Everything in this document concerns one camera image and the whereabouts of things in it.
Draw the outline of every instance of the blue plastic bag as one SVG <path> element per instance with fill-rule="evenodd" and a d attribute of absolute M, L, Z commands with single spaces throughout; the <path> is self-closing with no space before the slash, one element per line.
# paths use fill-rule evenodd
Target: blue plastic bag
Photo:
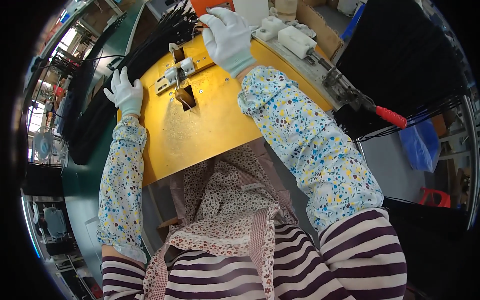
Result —
<path fill-rule="evenodd" d="M 399 132 L 403 150 L 414 170 L 433 173 L 440 156 L 440 140 L 431 119 Z"/>

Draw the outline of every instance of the yellow workbench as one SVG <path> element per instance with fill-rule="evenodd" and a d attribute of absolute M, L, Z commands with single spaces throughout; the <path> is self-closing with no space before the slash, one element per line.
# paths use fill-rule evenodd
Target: yellow workbench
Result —
<path fill-rule="evenodd" d="M 183 50 L 185 58 L 193 58 L 196 70 L 212 64 L 201 36 L 183 45 Z M 326 57 L 318 47 L 316 50 Z M 256 40 L 252 40 L 252 55 L 261 65 L 272 66 L 297 81 L 300 90 L 320 108 L 332 109 L 301 74 Z M 173 64 L 168 54 L 140 78 L 145 89 L 140 123 L 148 133 L 143 186 L 262 136 L 252 118 L 240 111 L 240 82 L 216 65 L 181 84 L 182 88 L 192 86 L 197 104 L 191 110 L 184 111 L 175 100 L 175 85 L 157 96 L 155 82 Z"/>

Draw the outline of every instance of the white glove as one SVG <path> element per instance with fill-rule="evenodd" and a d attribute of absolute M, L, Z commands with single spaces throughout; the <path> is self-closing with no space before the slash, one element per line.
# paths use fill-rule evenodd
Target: white glove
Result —
<path fill-rule="evenodd" d="M 226 8 L 212 8 L 200 21 L 209 27 L 203 32 L 208 55 L 232 78 L 256 62 L 250 53 L 252 32 L 239 14 Z"/>
<path fill-rule="evenodd" d="M 112 78 L 112 92 L 104 88 L 103 92 L 107 98 L 115 104 L 115 107 L 120 108 L 122 115 L 137 115 L 140 116 L 142 110 L 142 101 L 144 99 L 144 88 L 140 80 L 135 80 L 133 86 L 128 80 L 127 67 L 113 72 Z"/>

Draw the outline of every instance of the striped shirt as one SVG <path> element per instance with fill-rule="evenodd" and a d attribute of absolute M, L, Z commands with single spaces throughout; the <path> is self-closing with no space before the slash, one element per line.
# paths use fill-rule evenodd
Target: striped shirt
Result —
<path fill-rule="evenodd" d="M 275 227 L 273 283 L 276 298 L 402 299 L 407 265 L 388 214 L 364 209 L 319 235 L 320 249 L 293 225 Z M 168 264 L 166 299 L 264 299 L 249 257 L 188 251 Z M 103 258 L 105 300 L 143 299 L 145 270 L 116 257 Z"/>

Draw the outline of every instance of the red handle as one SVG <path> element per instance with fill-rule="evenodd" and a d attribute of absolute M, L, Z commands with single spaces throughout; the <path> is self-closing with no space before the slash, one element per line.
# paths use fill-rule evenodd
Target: red handle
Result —
<path fill-rule="evenodd" d="M 401 129 L 405 129 L 407 127 L 407 119 L 397 113 L 392 112 L 387 108 L 377 106 L 377 115 L 382 117 L 382 119 L 384 119 L 385 121 L 400 127 Z"/>

